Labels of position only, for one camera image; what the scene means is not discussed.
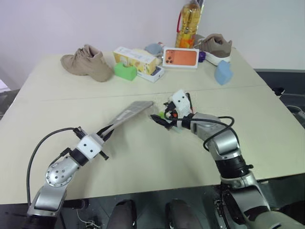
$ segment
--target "green block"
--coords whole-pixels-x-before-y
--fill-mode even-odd
[[[158,115],[159,115],[160,118],[164,118],[164,112],[163,111],[160,111]]]
[[[125,67],[122,62],[117,63],[114,67],[114,74],[132,81],[137,76],[137,69],[134,66]]]

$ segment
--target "phone box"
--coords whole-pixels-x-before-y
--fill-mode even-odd
[[[152,74],[156,70],[156,58],[137,52],[135,50],[119,47],[113,51],[115,61],[117,63],[123,62],[128,66],[135,66],[138,72],[145,74]]]
[[[151,75],[147,75],[145,73],[141,73],[141,72],[137,71],[137,75],[139,77],[142,77],[153,83],[156,82],[159,78],[161,78],[161,76],[163,76],[164,73],[165,73],[165,69],[160,66],[156,66],[156,70]]]
[[[163,51],[163,67],[196,69],[198,59],[199,49],[165,47]]]

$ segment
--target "yellow bottle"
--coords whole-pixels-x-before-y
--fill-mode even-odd
[[[191,49],[194,46],[200,16],[201,8],[195,0],[182,8],[177,25],[176,48]],[[181,30],[179,30],[180,19],[182,19]]]

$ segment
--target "sneaker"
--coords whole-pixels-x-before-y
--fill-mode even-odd
[[[216,66],[221,61],[231,61],[232,41],[227,42],[221,34],[211,34],[206,38],[195,35],[194,48],[205,52],[205,59]]]
[[[89,75],[99,82],[107,81],[113,75],[102,52],[87,44],[74,55],[64,55],[61,64],[74,75]]]

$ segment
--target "yellow box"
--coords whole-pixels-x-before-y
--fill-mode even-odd
[[[123,62],[125,66],[135,66],[136,69],[145,74],[152,74],[156,70],[156,58],[137,52],[135,50],[119,47],[113,51],[115,61]]]

